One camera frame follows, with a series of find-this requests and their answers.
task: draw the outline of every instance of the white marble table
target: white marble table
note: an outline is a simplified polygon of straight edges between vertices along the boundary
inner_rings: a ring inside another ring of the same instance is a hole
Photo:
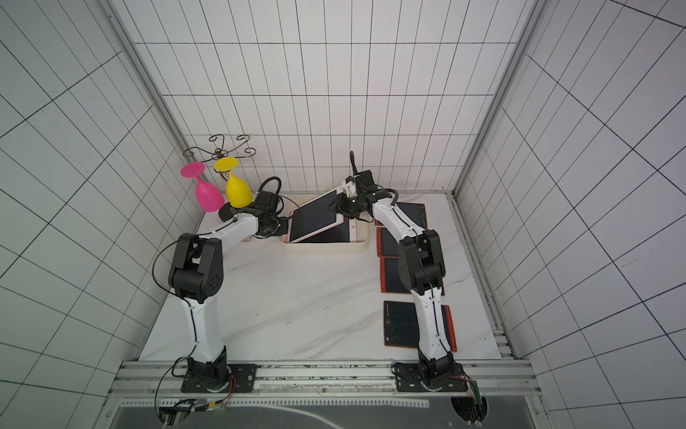
[[[405,194],[426,205],[441,239],[456,359],[500,359],[476,283],[444,194]],[[219,223],[208,213],[203,230]],[[412,301],[381,293],[376,234],[359,252],[288,252],[276,238],[242,242],[224,256],[217,294],[228,360],[415,360],[414,349],[383,345],[383,301]],[[184,304],[169,296],[140,360],[175,360],[193,348]]]

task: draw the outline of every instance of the black mounting plate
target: black mounting plate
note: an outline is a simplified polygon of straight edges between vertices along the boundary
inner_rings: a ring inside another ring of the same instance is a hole
[[[417,364],[396,362],[392,367],[395,374],[395,389],[398,392],[466,392],[467,383],[456,378],[449,378],[437,386],[427,386],[419,373]],[[464,375],[462,365],[455,364],[452,376]]]
[[[255,364],[229,364],[230,374],[233,374],[236,379],[236,387],[234,393],[250,393],[252,387],[255,385],[255,372],[257,365]],[[187,371],[183,378],[181,391],[183,393],[208,393],[209,390],[215,391],[217,389],[216,380],[208,380],[206,378],[197,377],[192,371]],[[229,385],[220,392],[228,392]]]

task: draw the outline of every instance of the tablet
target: tablet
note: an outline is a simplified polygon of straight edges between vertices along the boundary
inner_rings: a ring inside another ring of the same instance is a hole
[[[377,256],[398,257],[398,242],[386,228],[377,228]]]
[[[440,306],[443,313],[443,329],[450,343],[450,351],[458,350],[453,329],[450,307]],[[419,322],[414,302],[383,302],[383,344],[390,347],[419,348]]]
[[[398,273],[398,258],[382,257],[381,261],[381,293],[385,294],[410,294],[405,289]],[[445,296],[445,288],[441,288],[441,295]]]
[[[357,235],[354,229],[351,231],[350,219],[344,218],[342,224],[305,238],[300,243],[349,243],[356,240]]]
[[[419,204],[417,202],[398,202],[396,205],[410,218],[410,220],[412,220],[412,222],[424,229],[427,228],[427,210],[424,204]],[[375,225],[379,227],[383,226],[378,220],[375,221]]]
[[[287,243],[301,242],[322,231],[343,223],[343,215],[329,211],[339,189],[327,192],[306,202],[293,211],[293,218],[288,221]]]

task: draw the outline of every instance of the wire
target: wire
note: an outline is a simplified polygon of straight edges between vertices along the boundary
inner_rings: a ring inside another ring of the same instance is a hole
[[[196,345],[193,347],[193,351],[196,350],[196,347],[197,347],[197,346],[198,346],[198,345],[196,344]],[[179,362],[181,362],[182,360],[184,360],[184,359],[187,360],[188,357],[186,357],[186,358],[179,358],[179,359],[175,360],[175,361],[174,361],[174,364],[173,364],[172,366],[170,366],[169,369],[166,370],[165,373],[162,375],[162,378],[160,379],[160,382],[157,383],[157,389],[155,389],[155,398],[153,399],[152,407],[153,407],[154,410],[155,410],[155,417],[157,417],[157,419],[158,419],[158,420],[160,421],[160,423],[162,423],[162,424],[164,424],[164,421],[160,418],[161,415],[160,415],[159,409],[158,409],[158,407],[157,407],[157,393],[160,391],[160,386],[162,385],[162,381],[165,379],[165,377],[167,376],[167,374],[168,374],[170,371],[171,371],[171,373],[173,374],[173,373],[174,373],[174,367],[175,367]]]
[[[396,205],[396,203],[398,202],[398,197],[400,196],[400,194],[398,193],[398,191],[396,191],[396,190],[393,189],[393,188],[383,187],[383,186],[377,185],[377,184],[375,183],[374,186],[377,187],[377,188],[376,188],[376,189],[371,189],[371,188],[368,188],[367,186],[365,186],[364,184],[362,184],[362,181],[359,182],[359,185],[362,186],[362,189],[366,189],[366,190],[368,190],[369,192],[376,192],[376,191],[389,191],[389,192],[392,192],[392,193],[394,194],[394,197],[393,197],[393,201],[391,201],[390,204],[391,204],[392,206],[394,206],[394,205]]]
[[[330,420],[325,419],[324,417],[318,416],[317,414],[314,414],[314,413],[310,413],[309,411],[299,410],[297,408],[288,408],[285,406],[265,405],[265,404],[235,404],[232,406],[254,406],[254,407],[259,407],[259,408],[271,408],[272,410],[287,411],[289,413],[302,414],[302,415],[306,415],[308,417],[311,417],[313,419],[317,419],[317,420],[321,421],[322,423],[331,426],[333,429],[343,429],[343,427],[333,423]]]
[[[228,395],[222,399],[222,406],[227,406],[228,402],[231,400],[231,397],[233,396],[233,393],[236,391],[236,377],[233,375],[228,379],[228,381],[231,384],[231,388],[228,390]]]
[[[300,209],[300,205],[299,205],[297,202],[293,201],[292,199],[288,198],[288,197],[285,196],[285,195],[279,195],[279,196],[280,196],[281,198],[285,198],[285,199],[289,200],[290,202],[292,202],[293,204],[295,204],[295,205]]]
[[[395,215],[398,216],[398,219],[400,219],[400,221],[401,221],[403,224],[407,225],[408,228],[411,228],[410,224],[408,224],[407,222],[405,222],[405,221],[400,217],[400,215],[398,214],[397,211],[395,211],[395,208],[394,208],[392,205],[391,205],[391,208],[390,208],[390,209],[393,210],[393,213],[395,213]],[[414,229],[412,229],[412,231],[414,232],[414,234],[415,234],[415,236],[416,236],[416,235],[417,235],[417,231],[415,231]]]
[[[419,250],[419,241],[418,241],[418,234],[417,234],[417,231],[415,231],[414,229],[412,229],[412,231],[413,231],[414,234],[415,234],[415,236],[414,236],[414,242],[415,242],[415,244],[417,245],[417,249]],[[422,273],[424,274],[424,278],[425,278],[426,280],[428,280],[429,286],[431,286],[431,297],[432,297],[432,299],[433,299],[433,300],[431,301],[431,304],[432,304],[433,307],[434,307],[434,323],[436,324],[436,332],[439,332],[439,331],[438,331],[438,316],[436,315],[436,301],[435,301],[436,295],[434,295],[434,284],[431,282],[431,280],[429,280],[429,277],[427,276],[426,271],[424,271],[424,263],[422,262],[422,258],[421,258],[421,257],[419,258],[419,266],[422,268]],[[445,353],[446,353],[447,355],[450,355],[450,351],[448,351],[448,349],[445,348],[445,345],[443,344],[443,339],[441,339],[440,336],[438,336],[438,342],[440,343],[440,346],[443,347],[443,350],[445,350]],[[467,373],[464,372],[464,368],[462,369],[462,372],[463,372],[463,374],[464,374],[464,378],[463,378],[462,376],[451,377],[451,378],[457,378],[457,379],[459,379],[459,380],[468,382],[468,383],[469,383],[469,386],[470,386],[471,389],[472,389],[472,392],[474,393],[474,401],[476,402],[477,405],[480,406],[480,405],[482,404],[482,399],[481,399],[481,393],[480,393],[480,391],[479,391],[479,386],[477,385],[477,383],[476,383],[474,380],[472,380],[472,377],[470,377],[469,375],[467,375]]]
[[[194,343],[195,345],[193,346],[193,350],[191,350],[191,353],[188,353],[188,356],[185,357],[186,360],[191,357],[193,352],[196,350],[196,347],[198,346],[198,330],[196,329],[196,318],[193,317],[193,306],[191,305],[190,301],[188,301],[186,298],[182,298],[182,301],[184,301],[186,304],[188,304],[188,308],[191,309],[189,312],[191,315],[191,322],[193,323],[193,335],[195,336]],[[174,374],[174,368],[171,370],[171,376],[176,377],[176,378],[183,378],[183,375],[176,375]]]
[[[228,228],[230,225],[235,224],[236,222],[237,222],[237,219],[234,218],[234,219],[233,219],[233,222],[228,223],[228,224],[224,225],[223,227],[218,228],[218,229],[216,229],[216,230],[214,230],[214,231],[209,231],[209,232],[206,232],[206,233],[199,233],[199,234],[187,235],[186,237],[181,237],[181,238],[179,238],[178,240],[175,240],[175,241],[171,242],[170,244],[168,244],[164,249],[162,249],[161,251],[159,251],[159,252],[157,253],[157,256],[155,256],[155,259],[152,261],[152,267],[150,268],[150,270],[152,271],[151,276],[152,276],[152,279],[153,279],[153,281],[155,282],[155,284],[156,284],[160,289],[164,290],[166,293],[170,293],[170,294],[174,295],[175,297],[178,297],[178,298],[183,299],[182,297],[179,297],[179,296],[176,294],[176,289],[175,289],[175,288],[174,288],[174,291],[172,292],[172,288],[173,288],[172,285],[169,285],[170,288],[167,289],[167,288],[165,288],[164,286],[162,286],[162,283],[160,283],[159,280],[157,279],[157,277],[155,277],[155,265],[157,265],[157,260],[160,258],[160,256],[161,256],[168,248],[172,247],[173,245],[175,245],[176,243],[178,243],[178,242],[181,241],[181,240],[185,240],[185,239],[187,239],[187,238],[188,238],[188,239],[192,239],[192,238],[195,238],[195,237],[201,237],[201,236],[203,236],[203,235],[209,235],[209,234],[212,234],[212,232],[216,232],[216,233],[217,233],[217,232],[221,231],[222,229]]]
[[[257,189],[257,192],[258,193],[261,192],[262,189],[264,188],[264,185],[266,185],[267,183],[269,183],[271,181],[276,181],[278,183],[278,185],[276,185],[276,192],[275,192],[275,194],[278,195],[279,192],[281,192],[281,179],[276,177],[276,176],[272,176],[272,177],[265,179],[264,182],[262,182],[262,184],[260,184],[259,188]]]

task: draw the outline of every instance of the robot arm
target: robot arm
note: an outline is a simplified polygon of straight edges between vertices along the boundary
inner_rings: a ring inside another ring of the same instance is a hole
[[[269,178],[265,183],[271,180],[277,180],[281,187],[278,178]],[[284,234],[288,224],[286,218],[279,217],[278,201],[278,190],[272,193],[260,187],[255,202],[249,206],[234,209],[225,205],[219,213],[224,222],[218,227],[203,234],[183,234],[178,240],[168,281],[174,294],[186,304],[188,326],[195,336],[195,347],[187,358],[184,392],[219,392],[228,386],[230,373],[215,300],[224,282],[223,254],[254,234]]]
[[[376,185],[368,170],[358,173],[352,152],[351,164],[353,175],[344,182],[346,194],[339,194],[329,209],[350,219],[358,219],[361,212],[367,211],[398,242],[399,276],[412,294],[419,324],[416,370],[428,389],[439,389],[450,378],[463,373],[450,352],[440,306],[445,276],[440,238],[435,231],[424,230],[403,213],[396,205],[396,191]]]

